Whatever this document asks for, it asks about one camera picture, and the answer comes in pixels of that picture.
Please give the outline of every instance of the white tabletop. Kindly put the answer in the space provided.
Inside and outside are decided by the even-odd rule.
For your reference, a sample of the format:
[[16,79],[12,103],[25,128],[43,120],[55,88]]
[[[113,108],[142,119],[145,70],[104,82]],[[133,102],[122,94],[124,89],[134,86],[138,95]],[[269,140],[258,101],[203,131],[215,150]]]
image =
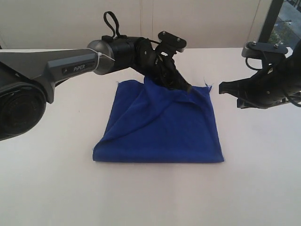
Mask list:
[[0,225],[299,226],[301,109],[241,110],[219,95],[221,81],[253,74],[240,53],[187,49],[175,58],[188,82],[213,84],[224,163],[92,161],[117,81],[143,77],[87,73],[56,88],[36,127],[0,142]]

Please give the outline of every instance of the white wall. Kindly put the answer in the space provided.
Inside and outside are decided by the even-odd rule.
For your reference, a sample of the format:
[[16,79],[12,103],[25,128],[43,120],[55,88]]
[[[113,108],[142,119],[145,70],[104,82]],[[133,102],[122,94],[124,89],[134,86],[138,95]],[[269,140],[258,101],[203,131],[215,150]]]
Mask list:
[[170,31],[189,48],[241,47],[256,40],[271,0],[0,0],[4,48],[84,48],[111,34],[104,11],[121,32],[157,38]]

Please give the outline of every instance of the blue towel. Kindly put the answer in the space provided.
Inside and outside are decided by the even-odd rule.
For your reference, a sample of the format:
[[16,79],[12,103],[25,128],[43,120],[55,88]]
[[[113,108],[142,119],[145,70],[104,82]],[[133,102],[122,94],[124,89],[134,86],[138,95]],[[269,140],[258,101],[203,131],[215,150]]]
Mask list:
[[118,85],[94,161],[222,162],[210,87],[188,93],[157,86],[147,77]]

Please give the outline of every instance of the microfiber cloth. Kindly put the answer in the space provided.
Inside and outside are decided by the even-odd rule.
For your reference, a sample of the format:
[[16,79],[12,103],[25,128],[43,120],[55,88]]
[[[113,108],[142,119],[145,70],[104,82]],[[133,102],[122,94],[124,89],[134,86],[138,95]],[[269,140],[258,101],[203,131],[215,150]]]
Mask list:
[[119,83],[94,161],[222,162],[211,87],[168,90],[149,78]]

